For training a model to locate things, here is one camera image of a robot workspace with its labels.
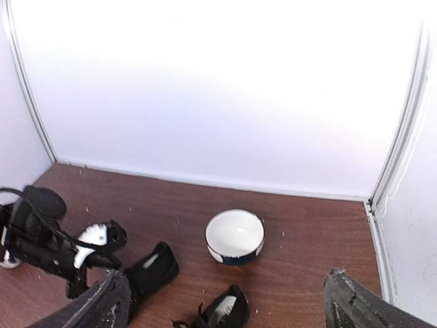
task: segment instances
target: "black cable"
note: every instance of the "black cable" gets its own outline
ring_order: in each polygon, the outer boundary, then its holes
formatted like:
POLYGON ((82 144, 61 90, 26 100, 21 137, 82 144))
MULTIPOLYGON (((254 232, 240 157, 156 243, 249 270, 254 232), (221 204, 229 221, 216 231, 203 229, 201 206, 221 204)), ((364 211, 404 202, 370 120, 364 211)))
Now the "black cable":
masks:
MULTIPOLYGON (((19 191, 18 189, 0 187, 0 193, 13 193, 14 195, 17 195, 17 196, 23 198, 23 200, 26 201, 26 203, 28 203, 28 205, 31 207, 31 209, 35 212, 37 219, 44 225, 44 227, 49 229, 55 236, 59 236, 62 239, 64 239, 65 241, 68 241, 69 243, 75 244, 76 246, 93 249, 94 251, 96 251, 100 254, 105 254, 106 250, 113 248, 113 245, 110 245, 110 244, 95 245, 95 244, 85 243, 83 241, 80 241, 79 239, 76 239, 76 238, 70 236, 65 231, 63 231, 61 228, 54 228, 50 223, 47 222, 46 218, 41 213, 40 209, 37 208, 33 204, 30 197, 28 195, 26 195, 25 193, 23 193, 22 191, 19 191)), ((119 226, 119 224, 116 223, 115 221, 111 221, 111 224, 114 225, 117 232, 119 232, 119 229, 122 229, 119 226)))

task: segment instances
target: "bowl rim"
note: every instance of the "bowl rim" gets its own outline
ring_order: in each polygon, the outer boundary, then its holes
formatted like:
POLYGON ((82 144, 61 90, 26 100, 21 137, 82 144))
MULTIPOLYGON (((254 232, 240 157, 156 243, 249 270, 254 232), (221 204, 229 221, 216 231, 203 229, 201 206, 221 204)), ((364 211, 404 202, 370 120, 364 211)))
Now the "bowl rim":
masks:
POLYGON ((206 228, 205 228, 205 233, 203 234, 203 236, 204 236, 204 238, 205 238, 205 242, 206 242, 206 245, 214 252, 214 253, 216 253, 216 254, 218 254, 219 256, 221 256, 221 257, 226 257, 226 258, 243 258, 243 257, 245 257, 245 256, 248 256, 248 255, 250 255, 250 254, 252 254, 254 251, 257 251, 261 246, 263 246, 264 245, 264 241, 265 241, 265 239, 266 239, 266 230, 264 229, 264 224, 262 224, 262 220, 255 214, 255 213, 252 213, 252 212, 249 212, 248 210, 243 210, 243 209, 241 209, 241 208, 230 208, 229 210, 223 210, 223 211, 221 211, 221 212, 219 212, 219 213, 217 213, 217 214, 215 214, 215 216, 213 216, 209 221, 208 221, 208 224, 206 225, 206 228), (250 215, 253 215, 254 217, 256 217, 257 219, 258 219, 258 221, 261 223, 261 227, 262 227, 262 240, 261 240, 261 242, 258 244, 258 246, 257 247, 255 247, 255 249, 253 250, 253 251, 250 251, 249 253, 247 253, 247 254, 244 254, 244 255, 241 255, 241 256, 229 256, 229 255, 225 255, 225 254, 222 254, 221 252, 219 252, 219 251, 216 251, 210 244, 209 244, 209 242, 208 242, 208 239, 206 238, 206 231, 208 230, 208 227, 209 227, 209 225, 210 225, 210 223, 211 223, 211 221, 212 220, 214 220, 217 216, 219 216, 219 215, 222 215, 222 214, 225 214, 225 213, 228 213, 228 212, 234 212, 235 210, 237 210, 237 211, 241 211, 241 212, 245 212, 245 213, 248 213, 248 214, 250 214, 250 215))

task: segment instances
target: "wire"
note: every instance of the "wire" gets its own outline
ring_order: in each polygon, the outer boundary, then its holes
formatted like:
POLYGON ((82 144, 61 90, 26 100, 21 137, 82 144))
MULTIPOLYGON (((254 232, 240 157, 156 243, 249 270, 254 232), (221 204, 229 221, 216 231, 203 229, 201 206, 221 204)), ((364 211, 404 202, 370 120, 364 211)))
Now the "wire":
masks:
MULTIPOLYGON (((67 232, 63 231, 61 228, 56 227, 54 228, 50 223, 47 222, 46 217, 41 213, 40 209, 35 206, 35 204, 32 202, 31 198, 23 193, 22 191, 19 191, 18 189, 14 188, 8 188, 8 187, 0 187, 0 193, 13 193, 21 198, 23 198, 26 203, 30 206, 30 208, 35 212, 37 219, 46 227, 49 229, 55 236, 61 237, 63 240, 68 241, 69 243, 75 244, 76 246, 80 247, 86 247, 93 249, 97 253, 105 254, 108 250, 113 249, 114 246, 110 243, 106 245, 95 245, 90 243, 85 243, 83 241, 80 241, 77 238, 74 238, 70 236, 67 232)), ((123 230, 123 228, 115 221, 111 220, 111 224, 114 226, 114 228, 117 230, 117 234, 120 235, 120 230, 123 230)))

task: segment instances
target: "motor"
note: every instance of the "motor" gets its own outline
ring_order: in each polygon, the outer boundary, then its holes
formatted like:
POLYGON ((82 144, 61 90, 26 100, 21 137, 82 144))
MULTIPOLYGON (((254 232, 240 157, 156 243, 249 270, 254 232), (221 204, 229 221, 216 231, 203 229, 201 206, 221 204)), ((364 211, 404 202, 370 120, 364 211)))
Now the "motor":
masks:
POLYGON ((115 221, 89 226, 78 238, 60 228, 67 206, 56 192, 33 186, 23 191, 0 188, 19 198, 0 206, 0 267, 21 262, 67 280, 66 296, 75 299, 87 289, 87 269, 120 269, 113 254, 127 242, 126 231, 115 221))

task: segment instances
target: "metal frame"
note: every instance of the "metal frame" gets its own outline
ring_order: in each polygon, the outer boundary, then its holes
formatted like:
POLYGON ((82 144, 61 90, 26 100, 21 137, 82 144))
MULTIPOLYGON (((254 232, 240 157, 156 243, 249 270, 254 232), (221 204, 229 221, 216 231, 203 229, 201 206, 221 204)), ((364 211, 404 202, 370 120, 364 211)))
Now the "metal frame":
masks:
POLYGON ((423 25, 419 34, 414 67, 404 102, 404 109, 399 119, 396 134, 386 162, 369 200, 373 213, 375 213, 376 209, 386 197, 393 178, 399 169, 400 161, 405 154, 406 146, 410 141, 411 133, 417 120, 417 113, 419 112, 418 108, 425 89, 431 59, 430 53, 429 29, 423 25))
POLYGON ((5 26, 6 36, 9 40, 12 58, 14 60, 15 71, 21 86, 21 92, 25 97, 27 108, 29 109, 30 115, 33 119, 33 123, 35 124, 36 130, 41 138, 42 144, 48 154, 48 157, 50 158, 52 163, 55 163, 57 161, 57 156, 53 145, 48 138, 40 112, 38 111, 35 99, 33 98, 29 80, 27 79, 23 58, 21 57, 20 47, 18 46, 18 38, 16 36, 10 0, 2 0, 1 9, 3 12, 3 24, 5 26))

